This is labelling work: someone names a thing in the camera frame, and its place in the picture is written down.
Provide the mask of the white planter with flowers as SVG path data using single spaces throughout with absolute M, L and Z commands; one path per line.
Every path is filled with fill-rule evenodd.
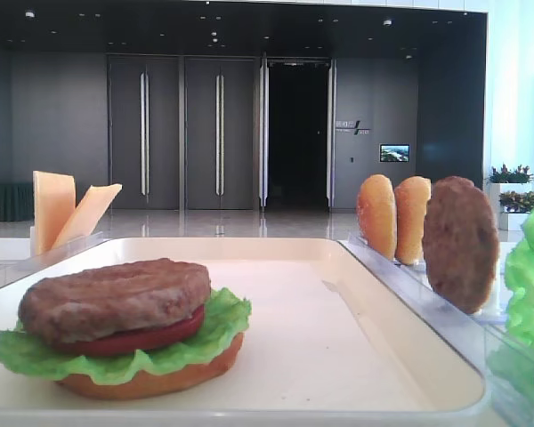
M 492 167 L 487 181 L 489 203 L 500 230 L 520 231 L 534 208 L 534 175 L 528 165 Z

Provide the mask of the right standing bun slice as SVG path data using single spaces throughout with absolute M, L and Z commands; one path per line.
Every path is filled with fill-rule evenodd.
M 431 197 L 431 181 L 412 176 L 394 189 L 397 208 L 397 247 L 395 258 L 405 265 L 422 259 L 422 238 L 428 200 Z

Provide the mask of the small wall screen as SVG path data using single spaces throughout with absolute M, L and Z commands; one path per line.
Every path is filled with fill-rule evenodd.
M 410 146 L 408 144 L 381 144 L 379 161 L 381 163 L 408 163 Z

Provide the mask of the long clear rail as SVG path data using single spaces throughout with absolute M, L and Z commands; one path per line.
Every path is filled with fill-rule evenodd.
M 102 232 L 88 237 L 76 238 L 64 246 L 59 246 L 45 254 L 36 255 L 24 260 L 0 264 L 0 289 L 12 283 L 45 270 L 59 262 L 91 249 L 106 238 Z
M 425 264 L 389 262 L 351 234 L 341 244 L 452 344 L 488 383 L 490 404 L 507 426 L 534 426 L 534 350 L 505 331 L 500 305 L 466 315 L 428 286 Z

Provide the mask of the dark double door middle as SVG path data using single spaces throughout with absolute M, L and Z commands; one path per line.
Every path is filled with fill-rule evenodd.
M 251 209 L 255 64 L 187 59 L 185 89 L 187 208 Z

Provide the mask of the cream rectangular tray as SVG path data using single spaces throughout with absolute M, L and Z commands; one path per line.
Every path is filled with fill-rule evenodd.
M 0 426 L 478 426 L 483 375 L 341 244 L 314 238 L 120 238 L 0 290 L 0 331 L 40 278 L 168 257 L 252 304 L 234 367 L 154 399 L 99 401 L 0 365 Z

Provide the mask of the standing green lettuce leaf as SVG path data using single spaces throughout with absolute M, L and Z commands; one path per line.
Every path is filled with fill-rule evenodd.
M 506 257 L 506 287 L 513 292 L 506 312 L 507 332 L 523 346 L 502 346 L 489 357 L 493 373 L 511 381 L 524 395 L 534 395 L 534 363 L 525 350 L 534 350 L 534 209 L 523 224 L 524 238 Z

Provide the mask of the right cheese slice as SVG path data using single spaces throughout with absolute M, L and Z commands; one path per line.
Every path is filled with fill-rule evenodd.
M 76 238 L 91 235 L 121 189 L 120 183 L 91 186 L 62 227 L 53 243 L 53 248 L 63 246 Z

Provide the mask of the left cheese slice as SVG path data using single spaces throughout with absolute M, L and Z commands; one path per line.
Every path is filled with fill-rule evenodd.
M 76 207 L 72 175 L 33 172 L 35 255 L 49 251 Z

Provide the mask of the tomato slice on tray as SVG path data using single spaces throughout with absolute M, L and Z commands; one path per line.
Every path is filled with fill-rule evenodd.
M 198 307 L 189 318 L 171 326 L 137 329 L 113 334 L 90 342 L 59 343 L 60 351 L 92 357 L 114 357 L 135 350 L 155 350 L 193 336 L 203 325 L 205 306 Z

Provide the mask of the long clear right rail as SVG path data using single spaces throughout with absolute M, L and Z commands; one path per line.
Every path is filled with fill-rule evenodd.
M 425 264 L 389 262 L 351 234 L 341 244 L 452 344 L 488 383 L 490 404 L 507 426 L 534 426 L 534 350 L 505 331 L 500 305 L 466 315 L 428 286 Z

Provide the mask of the standing bun slice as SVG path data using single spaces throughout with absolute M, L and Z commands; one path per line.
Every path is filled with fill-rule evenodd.
M 360 185 L 357 214 L 361 235 L 368 245 L 392 261 L 397 246 L 397 212 L 388 177 L 373 174 Z
M 428 200 L 431 197 L 431 181 L 412 176 L 394 189 L 397 208 L 397 247 L 395 258 L 405 265 L 422 259 L 422 238 Z

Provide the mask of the dark double door left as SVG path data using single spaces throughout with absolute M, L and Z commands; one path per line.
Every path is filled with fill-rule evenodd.
M 177 210 L 179 66 L 173 57 L 109 57 L 110 177 L 120 209 Z

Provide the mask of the bottom bun on tray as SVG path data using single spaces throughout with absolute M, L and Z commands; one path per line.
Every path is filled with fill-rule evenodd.
M 166 375 L 137 373 L 128 383 L 99 385 L 87 375 L 69 375 L 57 382 L 62 388 L 89 399 L 146 399 L 177 391 L 185 391 L 228 372 L 235 364 L 244 334 L 237 334 L 230 346 L 206 364 L 192 364 Z

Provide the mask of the brown meat patty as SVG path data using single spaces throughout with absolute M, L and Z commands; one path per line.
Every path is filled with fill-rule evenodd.
M 489 200 L 472 181 L 434 183 L 422 246 L 433 291 L 466 314 L 478 311 L 496 276 L 499 240 Z
M 207 267 L 168 258 L 44 278 L 23 295 L 18 317 L 46 342 L 91 342 L 189 318 L 211 295 Z

